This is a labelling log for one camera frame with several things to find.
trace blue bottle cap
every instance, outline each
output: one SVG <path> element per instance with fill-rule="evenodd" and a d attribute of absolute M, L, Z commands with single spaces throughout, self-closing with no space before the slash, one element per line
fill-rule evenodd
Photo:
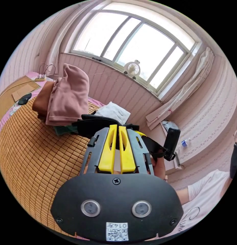
<path fill-rule="evenodd" d="M 184 140 L 181 142 L 181 144 L 183 147 L 187 146 L 187 143 Z"/>

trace face mask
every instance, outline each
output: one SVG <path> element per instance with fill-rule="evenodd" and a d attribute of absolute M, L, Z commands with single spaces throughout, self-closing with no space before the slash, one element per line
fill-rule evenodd
<path fill-rule="evenodd" d="M 237 145 L 234 145 L 233 153 L 231 155 L 231 166 L 230 166 L 230 178 L 233 179 L 237 171 Z"/>

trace window frame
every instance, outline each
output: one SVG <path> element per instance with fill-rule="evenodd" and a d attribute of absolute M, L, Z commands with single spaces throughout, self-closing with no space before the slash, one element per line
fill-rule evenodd
<path fill-rule="evenodd" d="M 73 45 L 71 47 L 71 51 L 70 53 L 73 54 L 77 54 L 77 55 L 81 55 L 84 57 L 88 57 L 88 58 L 97 58 L 99 60 L 101 60 L 104 64 L 109 65 L 115 69 L 117 69 L 120 72 L 124 72 L 123 66 L 119 65 L 118 63 L 116 63 L 120 57 L 120 55 L 122 54 L 123 50 L 126 48 L 127 44 L 129 43 L 129 41 L 133 38 L 133 36 L 136 34 L 136 32 L 139 30 L 139 28 L 143 25 L 143 24 L 147 24 L 150 27 L 156 29 L 157 31 L 161 32 L 163 35 L 167 36 L 168 38 L 170 38 L 172 41 L 175 42 L 175 44 L 173 45 L 173 47 L 169 50 L 169 52 L 167 53 L 167 55 L 163 58 L 163 60 L 158 64 L 158 66 L 156 67 L 156 69 L 154 70 L 154 72 L 151 74 L 151 76 L 148 78 L 148 80 L 144 80 L 141 77 L 138 77 L 136 79 L 136 81 L 138 83 L 140 83 L 141 85 L 143 85 L 146 89 L 148 89 L 149 91 L 151 91 L 153 94 L 155 94 L 156 96 L 158 96 L 162 90 L 170 83 L 170 81 L 172 80 L 172 78 L 174 77 L 174 75 L 181 69 L 181 67 L 183 66 L 183 64 L 185 63 L 185 61 L 190 57 L 193 49 L 196 47 L 197 45 L 197 41 L 188 33 L 185 32 L 195 41 L 194 45 L 192 46 L 192 48 L 190 50 L 188 50 L 185 45 L 178 40 L 174 35 L 172 35 L 168 30 L 166 30 L 165 28 L 159 26 L 158 24 L 156 24 L 155 22 L 146 19 L 142 16 L 138 16 L 136 14 L 132 14 L 132 13 L 128 13 L 128 12 L 124 12 L 124 11 L 119 11 L 119 10 L 108 10 L 108 9 L 103 9 L 105 6 L 103 6 L 101 9 L 95 10 L 93 12 L 93 14 L 91 14 L 89 16 L 89 18 L 87 18 L 87 20 L 85 21 L 85 23 L 82 25 L 80 31 L 77 33 L 76 38 L 74 39 Z M 113 35 L 111 36 L 111 38 L 109 39 L 109 41 L 107 42 L 107 44 L 105 45 L 101 56 L 97 56 L 97 55 L 93 55 L 87 52 L 83 52 L 83 51 L 77 51 L 74 50 L 76 43 L 78 42 L 79 38 L 82 36 L 85 28 L 89 25 L 89 23 L 91 22 L 91 20 L 98 14 L 98 13 L 114 13 L 114 14 L 122 14 L 125 16 L 128 16 L 121 24 L 120 26 L 115 30 L 115 32 L 113 33 Z M 106 50 L 108 49 L 109 45 L 111 44 L 111 42 L 113 41 L 114 37 L 118 34 L 118 32 L 120 31 L 120 29 L 124 26 L 124 24 L 130 19 L 130 18 L 135 18 L 140 20 L 141 22 L 130 32 L 130 34 L 127 36 L 127 38 L 124 40 L 124 42 L 122 43 L 122 45 L 120 46 L 120 48 L 118 49 L 117 53 L 114 56 L 114 59 L 112 61 L 102 57 Z M 153 86 L 151 86 L 149 83 L 151 82 L 151 80 L 153 79 L 153 77 L 156 75 L 156 73 L 159 71 L 159 69 L 161 68 L 161 66 L 164 64 L 164 62 L 168 59 L 168 57 L 171 55 L 171 53 L 175 50 L 176 47 L 179 47 L 182 51 L 183 54 L 181 56 L 181 58 L 178 60 L 178 62 L 175 64 L 175 66 L 171 69 L 171 71 L 169 72 L 169 74 L 165 77 L 165 79 L 161 82 L 161 84 L 157 87 L 154 88 Z"/>

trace power strip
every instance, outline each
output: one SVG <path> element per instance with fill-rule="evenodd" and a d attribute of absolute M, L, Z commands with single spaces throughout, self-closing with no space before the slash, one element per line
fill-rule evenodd
<path fill-rule="evenodd" d="M 35 78 L 35 82 L 44 82 L 46 81 L 46 78 Z"/>
<path fill-rule="evenodd" d="M 44 81 L 46 81 L 46 76 L 45 76 L 45 74 L 44 74 L 44 75 L 38 75 L 38 77 L 35 78 L 34 81 L 35 81 L 35 82 L 44 82 Z"/>

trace cable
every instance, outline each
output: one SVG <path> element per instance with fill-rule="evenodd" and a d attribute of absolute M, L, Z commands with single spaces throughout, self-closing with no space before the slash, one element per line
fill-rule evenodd
<path fill-rule="evenodd" d="M 53 64 L 48 65 L 48 66 L 46 67 L 45 71 L 44 71 L 44 74 L 45 74 L 46 70 L 47 70 L 50 66 L 54 66 L 54 65 L 53 65 Z"/>
<path fill-rule="evenodd" d="M 45 63 L 45 62 L 42 62 L 41 64 L 40 64 L 40 66 L 39 66 L 39 75 L 40 75 L 40 68 L 41 68 L 41 66 L 44 64 L 44 66 L 46 66 L 47 67 L 47 64 Z"/>
<path fill-rule="evenodd" d="M 20 84 L 14 85 L 13 87 L 10 87 L 10 88 L 8 88 L 7 90 L 3 91 L 3 93 L 0 95 L 0 97 L 1 97 L 5 92 L 7 92 L 8 90 L 10 90 L 10 89 L 12 89 L 12 88 L 14 88 L 14 87 L 17 87 L 17 86 L 19 86 L 19 85 L 25 84 L 25 83 L 27 83 L 27 82 L 34 82 L 34 81 L 33 81 L 33 80 L 30 80 L 30 81 L 26 81 L 26 82 L 22 82 L 22 83 L 20 83 Z"/>
<path fill-rule="evenodd" d="M 106 72 L 102 72 L 102 73 L 95 73 L 95 74 L 88 74 L 88 76 L 91 76 L 91 75 L 97 75 L 97 74 L 104 74 L 104 73 L 108 73 L 108 72 L 112 72 L 112 71 L 106 71 Z"/>
<path fill-rule="evenodd" d="M 45 69 L 45 71 L 44 71 L 44 74 L 45 74 L 46 70 L 48 69 L 48 67 L 54 66 L 53 64 L 51 64 L 51 65 L 46 65 L 45 62 L 41 63 L 41 64 L 40 64 L 40 67 L 39 67 L 39 75 L 40 75 L 40 68 L 41 68 L 41 66 L 42 66 L 43 64 L 46 66 L 46 69 Z M 103 74 L 103 73 L 108 73 L 108 72 L 112 72 L 112 71 L 106 71 L 106 72 L 102 72 L 102 73 L 89 74 L 88 76 L 91 76 L 91 75 L 97 75 L 97 74 Z M 2 96 L 5 92 L 7 92 L 8 90 L 10 90 L 10 89 L 12 89 L 12 88 L 14 88 L 14 87 L 17 87 L 17 86 L 19 86 L 19 85 L 25 84 L 25 83 L 27 83 L 27 82 L 35 82 L 35 81 L 34 81 L 34 80 L 30 80 L 30 81 L 26 81 L 26 82 L 22 82 L 22 83 L 20 83 L 20 84 L 14 85 L 13 87 L 10 87 L 10 88 L 8 88 L 7 90 L 5 90 L 5 91 L 0 95 L 0 98 L 1 98 L 1 96 Z"/>

